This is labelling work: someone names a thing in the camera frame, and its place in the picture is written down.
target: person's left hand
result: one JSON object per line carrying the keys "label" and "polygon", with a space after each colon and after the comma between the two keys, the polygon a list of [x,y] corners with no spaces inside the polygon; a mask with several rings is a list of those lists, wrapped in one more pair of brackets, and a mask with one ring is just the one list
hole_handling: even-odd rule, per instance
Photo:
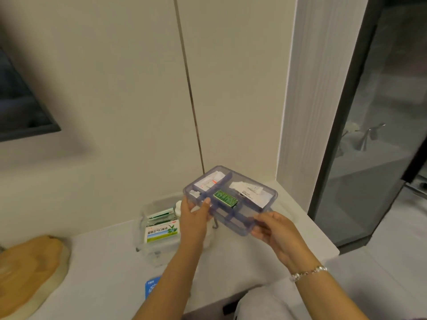
{"label": "person's left hand", "polygon": [[184,196],[181,203],[181,244],[184,247],[203,247],[203,240],[206,236],[206,225],[212,216],[209,214],[211,199],[206,198],[200,209],[190,212],[195,205],[188,202]]}

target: person's right hand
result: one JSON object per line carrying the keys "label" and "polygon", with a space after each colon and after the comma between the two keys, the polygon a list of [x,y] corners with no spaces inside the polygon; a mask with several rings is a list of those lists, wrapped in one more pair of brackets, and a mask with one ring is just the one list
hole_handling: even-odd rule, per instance
{"label": "person's right hand", "polygon": [[278,212],[264,212],[255,216],[258,225],[252,236],[270,245],[277,258],[291,273],[299,271],[299,261],[304,255],[312,255],[294,223]]}

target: silver bracelet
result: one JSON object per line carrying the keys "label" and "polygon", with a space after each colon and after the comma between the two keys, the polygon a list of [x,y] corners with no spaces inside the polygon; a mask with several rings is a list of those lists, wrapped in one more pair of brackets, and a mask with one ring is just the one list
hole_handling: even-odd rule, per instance
{"label": "silver bracelet", "polygon": [[301,279],[303,276],[313,274],[313,273],[318,273],[318,272],[321,272],[322,270],[324,270],[326,272],[328,271],[328,269],[325,266],[318,266],[313,270],[309,270],[308,272],[292,274],[291,275],[291,282],[295,283],[297,280]]}

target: transparent storage container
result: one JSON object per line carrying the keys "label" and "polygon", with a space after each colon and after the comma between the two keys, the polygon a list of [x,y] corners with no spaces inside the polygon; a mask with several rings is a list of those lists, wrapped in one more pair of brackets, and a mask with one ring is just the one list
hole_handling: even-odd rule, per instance
{"label": "transparent storage container", "polygon": [[[211,184],[211,188],[203,190],[195,184],[216,171],[222,172],[225,176],[215,184]],[[263,191],[269,194],[269,196],[271,195],[271,198],[268,203],[264,205],[264,207],[260,207],[249,198],[243,196],[236,189],[230,188],[232,182],[245,182],[254,186],[260,186],[263,188]],[[237,204],[232,207],[224,203],[223,200],[218,199],[216,195],[220,190],[231,196],[233,199],[237,200]],[[200,192],[200,196],[197,198],[193,196],[191,194],[193,191]],[[225,226],[241,236],[248,235],[252,230],[253,226],[255,225],[255,220],[253,218],[254,215],[261,212],[270,211],[271,204],[273,204],[278,196],[278,193],[274,189],[269,188],[264,184],[254,181],[249,177],[246,177],[224,166],[216,166],[210,171],[206,172],[203,176],[196,179],[194,182],[191,182],[184,188],[184,194],[190,201],[199,206],[202,204],[205,198],[210,197],[212,206],[209,212],[211,215],[213,215],[219,222],[223,223]]]}
{"label": "transparent storage container", "polygon": [[182,194],[159,199],[142,208],[141,217],[135,220],[134,243],[136,250],[144,254],[153,266],[161,266],[169,263],[176,253],[181,241],[181,234],[173,235],[153,242],[144,242],[145,228],[149,225],[148,216],[175,208],[177,201],[182,200]]}

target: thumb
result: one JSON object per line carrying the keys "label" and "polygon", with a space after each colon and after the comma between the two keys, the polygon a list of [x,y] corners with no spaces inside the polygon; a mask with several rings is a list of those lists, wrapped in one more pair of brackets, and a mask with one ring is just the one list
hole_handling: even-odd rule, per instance
{"label": "thumb", "polygon": [[206,198],[203,201],[203,204],[201,205],[200,209],[197,210],[197,214],[203,214],[203,215],[206,215],[207,217],[210,208],[211,208],[211,198]]}
{"label": "thumb", "polygon": [[255,215],[254,218],[257,221],[264,222],[271,229],[271,231],[275,231],[278,229],[278,227],[280,227],[280,223],[267,212]]}

